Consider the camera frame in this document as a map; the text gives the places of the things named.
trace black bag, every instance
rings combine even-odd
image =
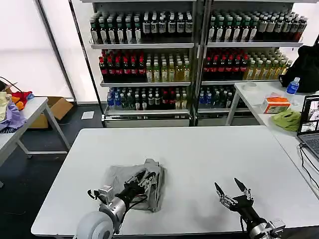
[[[279,79],[287,87],[295,77],[299,77],[297,92],[312,93],[319,91],[319,46],[302,46],[298,49],[299,57],[285,75]]]

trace laptop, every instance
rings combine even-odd
[[[319,158],[319,95],[305,96],[297,137]]]

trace tissue box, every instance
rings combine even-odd
[[[260,107],[265,114],[276,114],[285,111],[289,106],[290,103],[287,98],[267,97]]]

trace laptop screen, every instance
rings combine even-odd
[[[305,96],[297,135],[319,133],[319,95]]]

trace white table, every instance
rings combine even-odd
[[[0,166],[6,161],[10,154],[19,145],[21,149],[30,158],[34,154],[53,154],[53,153],[67,153],[70,149],[70,144],[68,143],[66,137],[64,136],[59,124],[56,122],[54,115],[52,114],[49,106],[47,105],[47,97],[35,97],[28,100],[25,108],[21,111],[21,115],[24,116],[27,121],[14,133],[0,133]],[[29,126],[39,117],[41,113],[44,113],[48,122],[52,128],[58,133],[59,138],[66,151],[28,151],[26,147],[20,141],[20,138],[24,132],[29,128]]]
[[[239,214],[221,205],[214,187],[241,195],[234,177],[252,189],[261,217],[289,228],[319,225],[318,199],[265,126],[97,128],[79,132],[31,232],[72,237],[98,210],[87,190],[103,185],[107,168],[147,157],[167,169],[162,210],[129,211],[121,235],[240,231]]]
[[[246,83],[235,83],[236,93],[234,96],[233,104],[230,109],[230,113],[228,115],[226,125],[230,125],[233,116],[234,111],[237,108],[237,103],[239,98],[241,98],[249,110],[252,112],[256,120],[261,125],[265,125],[268,127],[268,129],[272,132],[274,137],[277,139],[279,144],[283,147],[283,149],[286,151],[292,162],[295,164],[295,166],[298,168],[304,179],[307,181],[307,183],[310,185],[312,190],[315,192],[317,197],[319,198],[319,189],[316,187],[316,185],[310,181],[310,178],[307,174],[307,172],[302,168],[301,163],[301,156],[299,153],[299,143],[300,141],[297,138],[296,132],[290,132],[282,129],[281,127],[275,125],[272,120],[271,116],[273,114],[264,114],[259,105],[263,102],[264,97],[270,95],[272,92],[280,94],[282,96],[285,95],[286,88],[283,88],[281,86],[280,82],[257,82],[257,88],[254,91],[245,91],[243,86]],[[297,93],[294,97],[295,101],[298,103],[297,106],[291,105],[291,108],[295,111],[302,111],[305,95],[308,94],[299,94]],[[305,153],[309,157],[309,159],[314,163],[314,165],[319,168],[319,162],[316,157],[313,156],[313,154],[304,148]],[[307,158],[304,156],[305,159],[305,167],[310,172],[311,176],[319,182],[319,173],[311,166],[310,163],[308,163]]]

